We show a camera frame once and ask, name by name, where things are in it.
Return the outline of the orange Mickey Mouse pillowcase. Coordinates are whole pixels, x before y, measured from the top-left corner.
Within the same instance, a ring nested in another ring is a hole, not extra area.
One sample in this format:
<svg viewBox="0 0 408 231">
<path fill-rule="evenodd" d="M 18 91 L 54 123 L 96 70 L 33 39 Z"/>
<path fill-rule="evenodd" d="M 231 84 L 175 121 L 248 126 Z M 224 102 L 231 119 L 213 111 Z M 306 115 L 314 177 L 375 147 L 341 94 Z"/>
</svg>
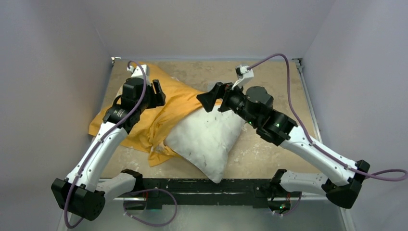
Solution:
<svg viewBox="0 0 408 231">
<path fill-rule="evenodd" d="M 164 106 L 146 109 L 141 114 L 140 121 L 133 127 L 120 145 L 133 147 L 138 151 L 148 153 L 149 166 L 153 167 L 177 156 L 174 151 L 166 146 L 162 151 L 158 151 L 156 148 L 163 143 L 177 123 L 202 107 L 201 103 L 196 99 L 196 96 L 201 94 L 201 91 L 171 78 L 155 65 L 150 66 L 148 63 L 130 61 L 127 63 L 127 67 L 130 65 L 141 67 L 142 64 L 150 67 L 150 77 L 148 78 L 150 81 L 154 79 L 160 81 L 162 90 L 166 95 L 166 103 Z M 107 106 L 103 107 L 92 120 L 89 125 L 90 135 L 97 135 L 106 110 L 112 106 L 114 100 L 115 98 Z"/>
</svg>

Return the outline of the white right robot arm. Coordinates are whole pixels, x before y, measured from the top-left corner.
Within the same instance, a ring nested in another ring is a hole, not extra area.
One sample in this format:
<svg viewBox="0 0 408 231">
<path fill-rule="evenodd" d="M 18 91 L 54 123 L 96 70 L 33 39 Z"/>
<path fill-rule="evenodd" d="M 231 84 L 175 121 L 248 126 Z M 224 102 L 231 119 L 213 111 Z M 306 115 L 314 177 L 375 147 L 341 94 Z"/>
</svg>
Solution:
<svg viewBox="0 0 408 231">
<path fill-rule="evenodd" d="M 284 148 L 320 170 L 320 173 L 296 173 L 279 169 L 267 190 L 272 196 L 305 192 L 324 195 L 333 204 L 350 209 L 354 205 L 364 174 L 370 165 L 364 160 L 347 159 L 314 138 L 308 139 L 297 122 L 286 114 L 273 109 L 273 97 L 261 86 L 243 92 L 232 83 L 218 82 L 206 93 L 197 95 L 206 112 L 211 112 L 218 99 L 219 112 L 232 111 L 251 125 L 266 142 Z"/>
</svg>

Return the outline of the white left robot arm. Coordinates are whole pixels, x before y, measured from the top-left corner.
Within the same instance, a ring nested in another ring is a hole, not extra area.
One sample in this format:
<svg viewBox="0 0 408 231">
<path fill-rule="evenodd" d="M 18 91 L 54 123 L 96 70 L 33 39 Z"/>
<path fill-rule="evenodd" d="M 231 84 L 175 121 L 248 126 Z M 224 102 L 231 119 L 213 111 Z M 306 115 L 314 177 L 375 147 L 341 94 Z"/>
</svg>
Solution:
<svg viewBox="0 0 408 231">
<path fill-rule="evenodd" d="M 165 102 L 166 95 L 158 79 L 130 77 L 125 81 L 122 94 L 106 110 L 99 131 L 80 162 L 63 180 L 56 178 L 51 185 L 57 204 L 64 211 L 67 227 L 74 227 L 69 223 L 70 215 L 93 221 L 105 204 L 118 196 L 142 194 L 142 174 L 133 170 L 125 169 L 104 182 L 99 180 L 117 147 L 140 121 L 141 114 Z"/>
</svg>

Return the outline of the white pillow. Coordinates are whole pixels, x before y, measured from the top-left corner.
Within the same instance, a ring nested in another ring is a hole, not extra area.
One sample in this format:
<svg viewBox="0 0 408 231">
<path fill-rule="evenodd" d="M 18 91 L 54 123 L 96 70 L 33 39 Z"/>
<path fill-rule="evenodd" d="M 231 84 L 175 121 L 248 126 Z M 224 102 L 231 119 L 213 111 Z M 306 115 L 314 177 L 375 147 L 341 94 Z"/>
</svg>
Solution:
<svg viewBox="0 0 408 231">
<path fill-rule="evenodd" d="M 237 141 L 245 121 L 231 110 L 211 112 L 200 108 L 172 128 L 163 145 L 200 169 L 212 182 L 224 177 L 228 154 Z"/>
</svg>

